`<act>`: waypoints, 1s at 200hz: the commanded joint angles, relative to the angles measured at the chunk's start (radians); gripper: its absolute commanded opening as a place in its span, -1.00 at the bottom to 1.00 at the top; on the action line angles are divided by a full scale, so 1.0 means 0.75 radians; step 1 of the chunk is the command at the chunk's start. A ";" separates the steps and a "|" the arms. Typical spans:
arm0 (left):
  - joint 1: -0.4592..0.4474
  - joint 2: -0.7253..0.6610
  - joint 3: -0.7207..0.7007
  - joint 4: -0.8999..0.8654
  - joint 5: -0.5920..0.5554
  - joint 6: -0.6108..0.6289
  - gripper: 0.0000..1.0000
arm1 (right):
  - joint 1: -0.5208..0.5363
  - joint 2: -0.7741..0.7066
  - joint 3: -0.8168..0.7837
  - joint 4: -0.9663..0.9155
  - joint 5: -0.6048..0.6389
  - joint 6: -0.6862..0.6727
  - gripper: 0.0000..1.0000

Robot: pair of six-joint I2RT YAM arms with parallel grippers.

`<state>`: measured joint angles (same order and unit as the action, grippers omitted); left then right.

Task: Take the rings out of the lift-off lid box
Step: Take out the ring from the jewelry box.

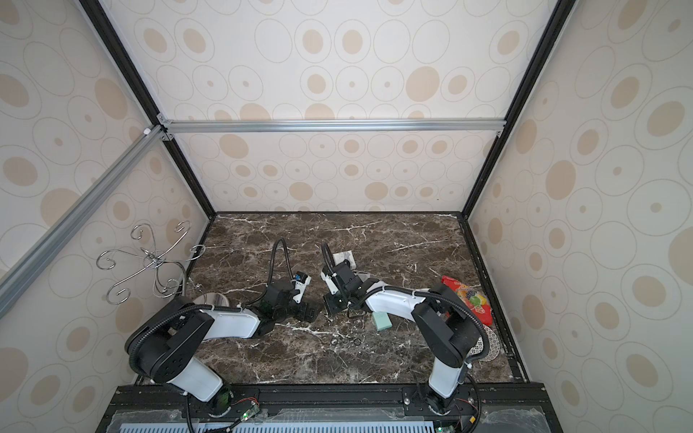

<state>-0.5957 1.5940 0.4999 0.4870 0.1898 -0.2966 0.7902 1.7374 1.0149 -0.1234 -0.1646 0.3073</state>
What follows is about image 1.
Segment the white gift box grey bow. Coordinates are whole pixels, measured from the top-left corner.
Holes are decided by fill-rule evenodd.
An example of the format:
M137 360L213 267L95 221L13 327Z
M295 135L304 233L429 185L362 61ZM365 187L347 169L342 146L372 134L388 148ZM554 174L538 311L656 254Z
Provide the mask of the white gift box grey bow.
M347 262L351 270L357 268L355 257L351 251L332 254L335 264Z

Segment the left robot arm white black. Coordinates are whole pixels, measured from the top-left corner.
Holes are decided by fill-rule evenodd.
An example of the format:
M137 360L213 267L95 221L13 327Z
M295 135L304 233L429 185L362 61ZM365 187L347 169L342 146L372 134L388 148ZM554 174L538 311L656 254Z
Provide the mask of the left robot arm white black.
M126 341L130 368L157 384L171 384L200 402L218 401L224 381L196 359L201 343L219 338L263 337L286 319L312 323L321 305L302 299L310 282L304 272L274 281L266 286L259 301L245 308L196 304L180 296Z

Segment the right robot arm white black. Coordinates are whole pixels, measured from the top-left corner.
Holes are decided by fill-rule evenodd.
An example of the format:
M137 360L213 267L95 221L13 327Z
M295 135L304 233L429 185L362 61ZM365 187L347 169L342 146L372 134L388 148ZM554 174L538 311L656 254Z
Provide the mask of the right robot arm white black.
M335 263L331 259L326 261L321 278L330 291L324 296L330 315L364 310L394 315L417 325L434 355L428 381L431 405L448 406L463 375L489 352L482 321L443 283L420 290L396 287L357 272L347 260Z

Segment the mint green box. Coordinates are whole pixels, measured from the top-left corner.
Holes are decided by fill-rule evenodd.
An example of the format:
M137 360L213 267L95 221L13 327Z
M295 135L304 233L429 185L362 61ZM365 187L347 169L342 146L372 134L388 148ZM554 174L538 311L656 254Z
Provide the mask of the mint green box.
M373 312L372 321L377 332L388 330L393 326L392 321L386 312Z

